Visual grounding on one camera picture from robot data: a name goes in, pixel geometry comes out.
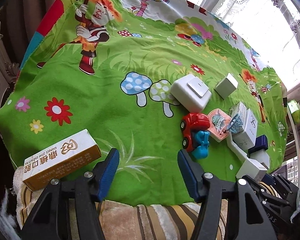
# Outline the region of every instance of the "green spotted mushroom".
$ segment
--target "green spotted mushroom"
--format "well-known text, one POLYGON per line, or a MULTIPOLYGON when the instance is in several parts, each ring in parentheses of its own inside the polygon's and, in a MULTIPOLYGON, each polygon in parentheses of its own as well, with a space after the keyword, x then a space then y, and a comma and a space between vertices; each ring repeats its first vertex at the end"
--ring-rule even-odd
POLYGON ((280 132, 280 137, 282 137, 282 132, 285 130, 285 126, 283 125, 283 123, 280 121, 278 122, 278 130, 280 132))
POLYGON ((162 102, 163 112, 166 117, 172 117, 173 112, 170 105, 179 106, 180 103, 170 93, 171 84, 168 80, 162 79, 153 83, 149 90, 149 97, 153 101, 162 102))

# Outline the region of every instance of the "cartoon boy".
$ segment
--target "cartoon boy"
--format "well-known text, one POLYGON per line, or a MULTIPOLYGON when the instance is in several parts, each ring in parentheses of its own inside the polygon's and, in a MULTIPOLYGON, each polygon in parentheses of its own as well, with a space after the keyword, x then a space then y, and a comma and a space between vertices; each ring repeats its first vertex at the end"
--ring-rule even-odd
POLYGON ((240 75, 243 79, 243 81, 247 84, 251 95, 254 96, 255 100, 258 102, 259 107, 260 107, 260 113, 261 113, 261 122, 262 123, 266 123, 266 120, 268 122, 268 124, 270 125, 268 118, 266 116, 264 107, 263 107, 263 102, 262 102, 262 98, 259 95, 257 88, 256 88, 256 82, 258 81, 257 78, 252 75, 249 70, 247 69, 243 69, 242 73, 240 75))
MULTIPOLYGON (((92 59, 97 56, 96 47, 99 42, 109 40, 109 33, 106 31, 105 25, 113 19, 120 21, 121 15, 114 8, 111 0, 84 0, 84 3, 75 11, 75 19, 80 22, 76 27, 78 37, 70 43, 82 44, 82 58, 79 69, 88 75, 94 75, 92 59), (85 16, 88 10, 88 1, 96 5, 91 20, 85 16)), ((62 43, 51 58, 66 44, 62 43)), ((44 64, 45 62, 39 62, 37 67, 42 68, 44 64)))

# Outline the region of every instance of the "toy car wheel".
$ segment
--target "toy car wheel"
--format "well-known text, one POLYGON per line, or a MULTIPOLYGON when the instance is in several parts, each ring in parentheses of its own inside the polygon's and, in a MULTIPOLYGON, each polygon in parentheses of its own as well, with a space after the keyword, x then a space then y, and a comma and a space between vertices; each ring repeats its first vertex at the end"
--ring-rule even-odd
POLYGON ((186 121, 185 120, 181 121, 180 128, 181 128, 181 131, 183 131, 186 128, 186 121))
POLYGON ((187 137, 184 137, 183 140, 182 140, 182 146, 184 149, 187 149, 188 148, 188 145, 189 145, 189 141, 188 141, 188 138, 187 137))

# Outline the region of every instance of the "orange sign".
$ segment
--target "orange sign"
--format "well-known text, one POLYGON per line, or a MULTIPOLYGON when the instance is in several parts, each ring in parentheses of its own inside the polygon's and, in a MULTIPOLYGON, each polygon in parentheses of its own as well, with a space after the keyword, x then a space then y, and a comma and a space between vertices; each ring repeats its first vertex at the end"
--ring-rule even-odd
POLYGON ((221 142, 229 134, 226 128, 231 121, 231 117, 219 108, 212 110, 208 117, 210 121, 210 128, 208 129, 210 135, 217 142, 221 142))

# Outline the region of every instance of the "red toy car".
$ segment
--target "red toy car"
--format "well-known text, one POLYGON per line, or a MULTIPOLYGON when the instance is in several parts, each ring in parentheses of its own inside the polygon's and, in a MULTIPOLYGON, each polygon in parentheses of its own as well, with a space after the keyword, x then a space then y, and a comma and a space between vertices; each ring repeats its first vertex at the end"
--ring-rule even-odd
POLYGON ((192 140, 192 135, 205 131, 210 127, 210 121, 205 114, 189 113, 181 120, 180 128, 183 134, 182 146, 187 152, 192 152, 199 145, 192 140))

